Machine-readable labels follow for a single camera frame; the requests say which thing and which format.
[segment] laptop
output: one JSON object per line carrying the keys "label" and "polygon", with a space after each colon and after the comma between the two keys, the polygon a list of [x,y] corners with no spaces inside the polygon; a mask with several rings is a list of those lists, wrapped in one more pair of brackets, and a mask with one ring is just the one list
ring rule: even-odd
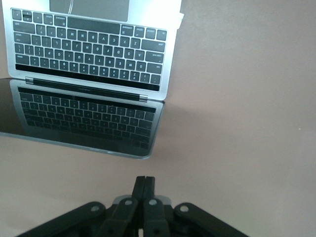
{"label": "laptop", "polygon": [[149,157],[181,0],[3,0],[2,6],[10,89],[26,136]]}

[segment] laptop hinge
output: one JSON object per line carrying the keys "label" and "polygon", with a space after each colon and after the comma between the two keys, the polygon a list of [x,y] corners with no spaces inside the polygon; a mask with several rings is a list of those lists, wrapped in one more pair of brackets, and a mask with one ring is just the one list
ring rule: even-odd
{"label": "laptop hinge", "polygon": [[69,91],[114,97],[114,98],[119,98],[119,99],[141,101],[141,102],[148,101],[147,95],[133,94],[133,93],[113,91],[113,90],[107,90],[107,89],[99,89],[99,88],[88,87],[88,86],[72,85],[72,84],[63,83],[63,82],[47,81],[43,79],[34,79],[34,78],[29,78],[29,77],[25,77],[25,81],[26,81],[26,84],[50,87],[50,88],[61,89],[61,90],[69,90]]}
{"label": "laptop hinge", "polygon": [[148,95],[139,95],[139,101],[147,102],[148,101]]}
{"label": "laptop hinge", "polygon": [[33,78],[25,77],[25,82],[26,82],[26,84],[34,85]]}

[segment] open laptop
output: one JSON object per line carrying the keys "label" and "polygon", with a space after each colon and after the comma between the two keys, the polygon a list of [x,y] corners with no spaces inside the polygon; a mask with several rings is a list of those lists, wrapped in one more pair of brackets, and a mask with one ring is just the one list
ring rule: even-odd
{"label": "open laptop", "polygon": [[[11,91],[28,135],[148,157],[183,18],[181,0],[3,0],[2,5],[8,71],[15,78]],[[98,145],[105,140],[106,146]],[[126,145],[132,148],[118,149]]]}

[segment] laptop trackpad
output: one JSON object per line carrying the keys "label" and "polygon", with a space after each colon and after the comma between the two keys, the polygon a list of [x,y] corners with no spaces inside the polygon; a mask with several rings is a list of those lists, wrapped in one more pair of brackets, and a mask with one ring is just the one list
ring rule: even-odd
{"label": "laptop trackpad", "polygon": [[102,18],[128,20],[129,0],[50,0],[50,11]]}

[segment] beige surface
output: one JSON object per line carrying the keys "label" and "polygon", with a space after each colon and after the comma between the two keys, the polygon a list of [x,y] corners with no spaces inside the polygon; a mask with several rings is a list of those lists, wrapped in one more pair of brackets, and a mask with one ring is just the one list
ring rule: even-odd
{"label": "beige surface", "polygon": [[0,236],[109,207],[138,175],[251,237],[315,236],[316,1],[183,0],[182,12],[153,156],[0,137]]}

